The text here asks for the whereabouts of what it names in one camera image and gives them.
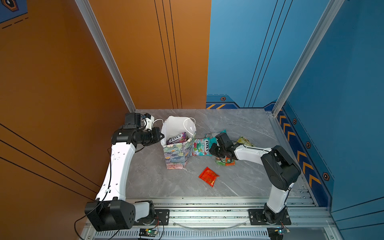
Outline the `teal Fox's candy bag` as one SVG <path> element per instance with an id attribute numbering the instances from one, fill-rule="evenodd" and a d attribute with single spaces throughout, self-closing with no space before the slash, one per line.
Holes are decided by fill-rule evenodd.
<path id="1" fill-rule="evenodd" d="M 211 141 L 209 138 L 195 139 L 192 148 L 193 156 L 210 156 Z"/>

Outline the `floral paper gift bag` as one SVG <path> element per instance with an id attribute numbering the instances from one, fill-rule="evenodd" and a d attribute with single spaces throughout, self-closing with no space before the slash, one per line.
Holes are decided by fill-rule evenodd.
<path id="1" fill-rule="evenodd" d="M 160 141 L 163 147 L 166 167 L 168 170 L 186 168 L 196 135 L 196 120 L 191 117 L 170 116 L 163 121 L 161 133 L 165 137 Z M 186 132 L 188 140 L 184 143 L 167 145 L 167 140 Z"/>

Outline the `red small snack packet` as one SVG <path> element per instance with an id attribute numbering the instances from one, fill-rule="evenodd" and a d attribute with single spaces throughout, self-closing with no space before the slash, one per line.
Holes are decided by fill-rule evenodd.
<path id="1" fill-rule="evenodd" d="M 210 185 L 212 188 L 215 185 L 216 179 L 219 177 L 213 170 L 206 167 L 203 172 L 199 175 L 199 178 Z"/>

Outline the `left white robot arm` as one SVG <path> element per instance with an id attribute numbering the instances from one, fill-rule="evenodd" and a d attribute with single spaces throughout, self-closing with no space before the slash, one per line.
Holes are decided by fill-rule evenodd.
<path id="1" fill-rule="evenodd" d="M 144 147 L 164 138 L 159 127 L 151 130 L 121 129 L 112 137 L 111 160 L 96 200 L 88 202 L 85 215 L 96 231 L 131 229 L 136 222 L 149 224 L 155 219 L 152 201 L 133 204 L 126 201 L 126 185 L 137 145 Z"/>

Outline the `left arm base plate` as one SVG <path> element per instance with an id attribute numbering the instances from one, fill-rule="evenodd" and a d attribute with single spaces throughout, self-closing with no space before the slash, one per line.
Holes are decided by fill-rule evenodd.
<path id="1" fill-rule="evenodd" d="M 155 209 L 153 216 L 141 218 L 135 221 L 134 226 L 155 226 L 158 222 L 160 226 L 167 226 L 170 220 L 169 209 Z"/>

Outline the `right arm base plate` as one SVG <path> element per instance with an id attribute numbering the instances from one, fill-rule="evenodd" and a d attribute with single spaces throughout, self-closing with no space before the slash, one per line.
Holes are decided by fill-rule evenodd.
<path id="1" fill-rule="evenodd" d="M 283 209 L 280 213 L 274 213 L 271 210 L 263 209 L 249 209 L 249 220 L 252 226 L 266 226 L 266 225 L 284 225 L 289 226 L 292 224 L 288 209 Z"/>

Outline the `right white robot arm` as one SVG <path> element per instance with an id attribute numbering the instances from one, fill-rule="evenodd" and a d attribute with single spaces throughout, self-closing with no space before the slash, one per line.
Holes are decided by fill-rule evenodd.
<path id="1" fill-rule="evenodd" d="M 248 210 L 251 225 L 291 225 L 287 199 L 302 172 L 296 161 L 282 146 L 249 147 L 231 141 L 226 133 L 218 134 L 216 140 L 217 143 L 210 148 L 213 156 L 262 165 L 272 184 L 264 208 Z"/>

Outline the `green orange snack packet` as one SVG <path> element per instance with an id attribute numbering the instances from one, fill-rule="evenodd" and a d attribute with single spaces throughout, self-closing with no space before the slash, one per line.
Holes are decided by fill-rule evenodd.
<path id="1" fill-rule="evenodd" d="M 223 159 L 219 157 L 216 157 L 215 162 L 217 165 L 225 166 L 225 167 L 234 166 L 236 164 L 233 159 L 229 159 L 229 158 Z"/>

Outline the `purple Fox's candy bag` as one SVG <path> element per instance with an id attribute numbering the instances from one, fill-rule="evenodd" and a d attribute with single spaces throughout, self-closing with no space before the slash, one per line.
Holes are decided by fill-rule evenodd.
<path id="1" fill-rule="evenodd" d="M 167 145 L 184 143 L 188 140 L 186 132 L 183 132 L 175 137 L 172 137 L 167 140 Z"/>

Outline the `yellow snack packet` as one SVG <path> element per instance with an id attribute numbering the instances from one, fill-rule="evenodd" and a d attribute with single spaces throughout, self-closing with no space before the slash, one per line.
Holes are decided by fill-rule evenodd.
<path id="1" fill-rule="evenodd" d="M 245 138 L 244 136 L 241 136 L 238 140 L 237 140 L 237 143 L 239 144 L 242 144 L 246 147 L 254 147 L 255 145 L 252 144 L 247 138 Z"/>

